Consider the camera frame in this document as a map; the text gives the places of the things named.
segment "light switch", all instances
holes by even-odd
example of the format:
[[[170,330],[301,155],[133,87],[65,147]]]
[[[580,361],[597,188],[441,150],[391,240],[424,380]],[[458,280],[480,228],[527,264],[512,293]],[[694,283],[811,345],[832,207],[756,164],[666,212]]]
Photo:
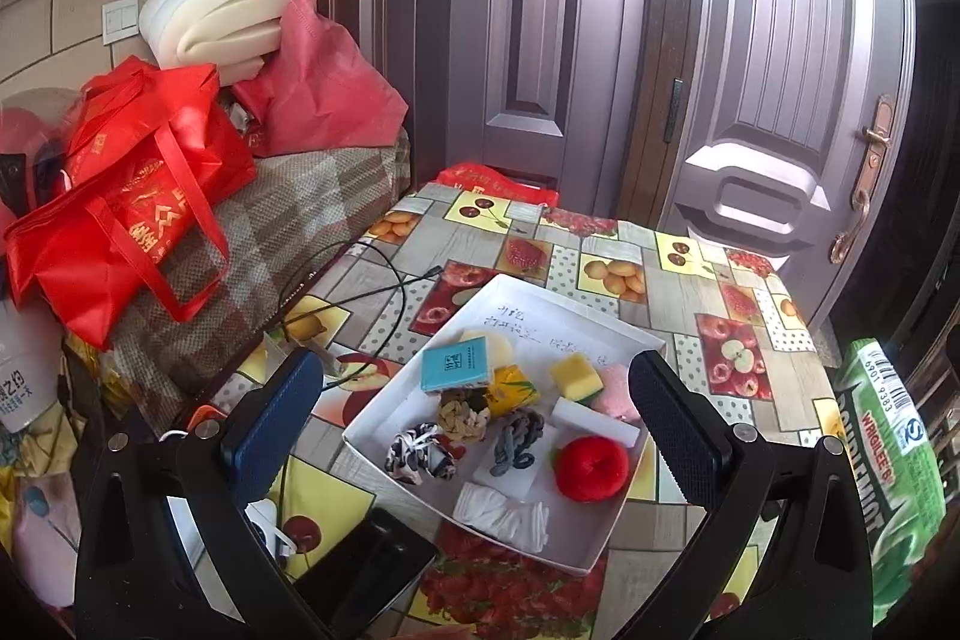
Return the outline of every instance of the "light switch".
[[[140,33],[136,24],[139,11],[137,0],[111,1],[104,4],[104,44],[119,42]]]

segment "white cardboard box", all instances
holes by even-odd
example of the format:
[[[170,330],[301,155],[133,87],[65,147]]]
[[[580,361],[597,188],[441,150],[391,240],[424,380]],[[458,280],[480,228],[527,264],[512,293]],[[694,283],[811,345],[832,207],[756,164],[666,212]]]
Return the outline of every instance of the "white cardboard box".
[[[505,274],[493,278],[457,311],[424,349],[454,342],[464,329],[499,330],[510,338],[514,345],[514,362],[541,393],[541,399],[534,407],[551,423],[554,422],[550,420],[550,411],[560,395],[547,371],[551,363],[580,351],[594,365],[622,363],[629,366],[637,353],[657,350],[664,345],[661,339],[635,326]],[[421,361],[421,353],[416,354],[344,431],[347,445],[374,469],[383,470],[387,448],[395,434],[424,421],[436,420],[440,397],[427,395],[419,388]],[[422,485],[400,482],[397,485],[446,520],[456,523],[451,516],[461,487],[483,458],[488,439],[496,436],[499,425],[502,424],[497,421],[491,423],[487,439],[467,447],[467,455],[458,462],[457,476],[453,480],[437,480],[424,475]],[[584,434],[563,424],[560,426],[563,431],[556,447],[563,447]],[[644,429],[637,444],[628,451],[631,474],[640,462],[646,437]],[[525,501],[543,501],[549,506],[549,541],[539,555],[517,552],[576,575],[587,574],[607,544],[626,501],[629,483],[613,499],[582,504],[560,494],[553,469],[544,466]],[[470,531],[486,536],[473,528]],[[505,545],[499,540],[488,539]]]

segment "fruit-patterned tablecloth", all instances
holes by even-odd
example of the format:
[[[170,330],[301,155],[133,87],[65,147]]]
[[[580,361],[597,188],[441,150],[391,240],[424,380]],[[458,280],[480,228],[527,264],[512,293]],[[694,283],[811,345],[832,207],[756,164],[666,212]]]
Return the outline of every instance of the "fruit-patterned tablecloth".
[[[685,504],[648,440],[608,551],[592,574],[576,579],[440,522],[343,447],[344,425],[497,274],[522,277],[659,336],[683,382],[731,423],[747,421],[770,440],[805,446],[821,432],[842,432],[810,334],[764,258],[438,184],[406,196],[364,239],[383,255],[350,247],[313,287],[308,309],[317,300],[336,303],[395,284],[383,256],[408,277],[432,266],[443,266],[443,275],[407,287],[406,311],[393,335],[400,294],[390,290],[326,310],[319,324],[304,326],[317,332],[304,335],[305,344],[355,362],[388,341],[376,373],[352,390],[320,397],[291,460],[283,516],[304,549],[287,562],[294,576],[372,504],[437,543],[440,560],[376,621],[373,638],[455,621],[474,624],[485,640],[607,640],[653,591],[704,515]],[[245,374],[265,371],[264,356],[261,350],[251,357]],[[235,375],[213,401],[228,410],[250,386]],[[713,614],[744,597],[772,530],[772,523],[757,524]]]

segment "checkered blanket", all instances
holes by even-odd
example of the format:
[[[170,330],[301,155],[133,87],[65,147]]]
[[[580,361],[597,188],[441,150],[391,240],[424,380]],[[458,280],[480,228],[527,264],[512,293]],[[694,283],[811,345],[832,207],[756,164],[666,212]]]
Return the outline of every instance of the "checkered blanket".
[[[131,386],[148,423],[161,432],[277,310],[281,289],[330,242],[346,241],[383,215],[410,181],[410,143],[343,148],[256,162],[251,185],[214,208],[230,248],[224,282],[188,323],[170,319],[141,290],[110,334],[104,356]],[[181,301],[215,274],[216,249],[191,231],[160,266]]]

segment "green chewing gum package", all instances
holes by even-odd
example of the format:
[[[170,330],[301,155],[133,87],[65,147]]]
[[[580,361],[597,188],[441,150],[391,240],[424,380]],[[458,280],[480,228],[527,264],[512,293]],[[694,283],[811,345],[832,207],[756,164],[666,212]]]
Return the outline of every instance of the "green chewing gum package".
[[[874,624],[910,586],[944,517],[937,459],[913,400],[875,339],[850,347],[833,384],[874,574]]]

